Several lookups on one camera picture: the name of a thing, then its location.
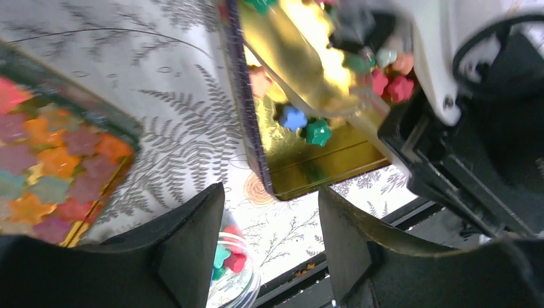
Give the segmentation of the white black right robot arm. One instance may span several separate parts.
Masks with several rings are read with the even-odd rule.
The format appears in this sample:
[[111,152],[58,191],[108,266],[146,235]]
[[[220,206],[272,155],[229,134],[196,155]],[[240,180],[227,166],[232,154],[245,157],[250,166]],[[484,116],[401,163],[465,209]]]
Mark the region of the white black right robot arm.
[[407,35],[420,91],[380,141],[409,190],[490,237],[543,235],[543,6],[511,1],[339,1],[333,47],[373,55]]

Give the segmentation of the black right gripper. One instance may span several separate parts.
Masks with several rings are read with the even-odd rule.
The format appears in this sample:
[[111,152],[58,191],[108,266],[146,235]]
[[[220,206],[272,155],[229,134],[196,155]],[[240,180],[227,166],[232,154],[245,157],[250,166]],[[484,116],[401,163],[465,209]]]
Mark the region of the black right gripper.
[[378,137],[407,170],[412,193],[445,206],[489,237],[543,235],[543,194],[506,184],[468,112],[446,126],[419,91],[391,108]]

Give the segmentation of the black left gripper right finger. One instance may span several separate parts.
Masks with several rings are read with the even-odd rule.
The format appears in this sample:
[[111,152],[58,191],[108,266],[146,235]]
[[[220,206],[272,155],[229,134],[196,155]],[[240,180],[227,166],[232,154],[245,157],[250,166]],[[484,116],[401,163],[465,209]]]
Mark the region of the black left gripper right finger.
[[421,239],[357,208],[328,187],[318,193],[319,218],[325,251],[374,247],[372,263],[355,283],[340,275],[333,293],[342,307],[423,307],[432,297],[424,288],[425,257],[450,252],[451,247]]

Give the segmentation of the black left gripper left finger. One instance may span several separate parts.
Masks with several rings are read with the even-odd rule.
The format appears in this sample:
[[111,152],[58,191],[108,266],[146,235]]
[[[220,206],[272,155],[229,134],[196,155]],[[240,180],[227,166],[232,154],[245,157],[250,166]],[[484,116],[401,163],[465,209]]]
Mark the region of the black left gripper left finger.
[[216,183],[183,205],[103,242],[118,248],[100,307],[204,307],[225,191]]

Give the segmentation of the gold tin star candies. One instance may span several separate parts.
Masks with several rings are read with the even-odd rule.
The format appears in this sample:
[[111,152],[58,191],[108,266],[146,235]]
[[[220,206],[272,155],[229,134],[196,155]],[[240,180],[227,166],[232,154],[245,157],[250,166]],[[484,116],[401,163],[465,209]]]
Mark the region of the gold tin star candies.
[[220,1],[219,13],[246,153],[270,194],[287,201],[397,163],[377,137],[390,103],[365,61],[328,47],[325,5]]

